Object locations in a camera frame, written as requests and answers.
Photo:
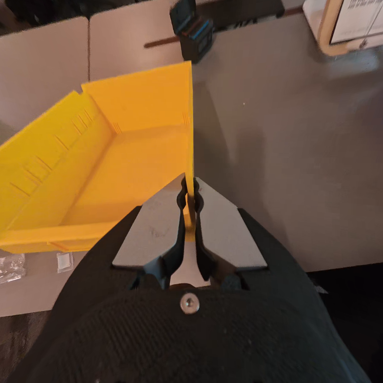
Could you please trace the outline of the black charging case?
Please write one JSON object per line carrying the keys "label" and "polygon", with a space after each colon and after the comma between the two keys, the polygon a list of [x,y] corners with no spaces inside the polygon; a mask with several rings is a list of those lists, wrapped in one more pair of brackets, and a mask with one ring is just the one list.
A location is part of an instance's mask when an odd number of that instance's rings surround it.
{"label": "black charging case", "polygon": [[177,1],[170,8],[169,16],[183,59],[197,64],[212,46],[213,20],[197,13],[194,0]]}

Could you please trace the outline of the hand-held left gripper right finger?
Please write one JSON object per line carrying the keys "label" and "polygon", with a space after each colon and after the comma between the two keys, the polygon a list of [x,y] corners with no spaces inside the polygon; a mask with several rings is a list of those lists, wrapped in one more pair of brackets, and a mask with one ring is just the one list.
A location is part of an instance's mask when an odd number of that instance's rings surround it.
{"label": "hand-held left gripper right finger", "polygon": [[213,288],[249,289],[243,273],[268,268],[239,209],[194,178],[196,263]]}

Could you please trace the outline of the yellow plastic bin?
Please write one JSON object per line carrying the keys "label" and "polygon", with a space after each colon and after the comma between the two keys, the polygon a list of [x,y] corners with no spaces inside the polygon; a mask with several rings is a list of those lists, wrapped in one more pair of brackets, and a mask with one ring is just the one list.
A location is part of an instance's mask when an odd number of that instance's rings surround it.
{"label": "yellow plastic bin", "polygon": [[193,178],[192,64],[82,85],[1,146],[0,248],[90,250],[180,174]]}

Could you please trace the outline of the instruction sheet on wooden stand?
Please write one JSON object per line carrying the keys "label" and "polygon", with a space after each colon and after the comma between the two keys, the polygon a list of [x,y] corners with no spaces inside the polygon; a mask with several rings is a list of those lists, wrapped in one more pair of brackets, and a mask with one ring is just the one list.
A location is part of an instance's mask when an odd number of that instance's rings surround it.
{"label": "instruction sheet on wooden stand", "polygon": [[342,1],[327,1],[319,24],[317,42],[321,51],[329,56],[344,55],[352,51],[361,51],[383,44],[383,34],[331,44],[334,26],[341,9]]}

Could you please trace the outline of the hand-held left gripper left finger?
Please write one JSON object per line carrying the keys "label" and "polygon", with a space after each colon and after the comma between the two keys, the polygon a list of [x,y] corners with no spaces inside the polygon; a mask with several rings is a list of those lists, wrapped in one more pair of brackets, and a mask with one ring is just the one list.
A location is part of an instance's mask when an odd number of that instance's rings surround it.
{"label": "hand-held left gripper left finger", "polygon": [[143,203],[112,265],[153,275],[162,289],[184,259],[186,179],[182,173]]}

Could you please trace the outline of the clear plastic bag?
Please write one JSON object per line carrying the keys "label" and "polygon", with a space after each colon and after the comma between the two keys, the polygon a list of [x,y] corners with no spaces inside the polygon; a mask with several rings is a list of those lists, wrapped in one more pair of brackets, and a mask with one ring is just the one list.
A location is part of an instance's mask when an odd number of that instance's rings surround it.
{"label": "clear plastic bag", "polygon": [[0,284],[26,276],[25,254],[11,254],[0,258]]}

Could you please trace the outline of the small white packet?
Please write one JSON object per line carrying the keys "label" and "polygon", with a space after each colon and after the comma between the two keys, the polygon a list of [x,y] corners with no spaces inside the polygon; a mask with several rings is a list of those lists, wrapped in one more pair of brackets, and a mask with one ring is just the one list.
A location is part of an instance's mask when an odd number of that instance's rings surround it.
{"label": "small white packet", "polygon": [[72,252],[57,253],[57,273],[72,271],[74,269],[74,256]]}

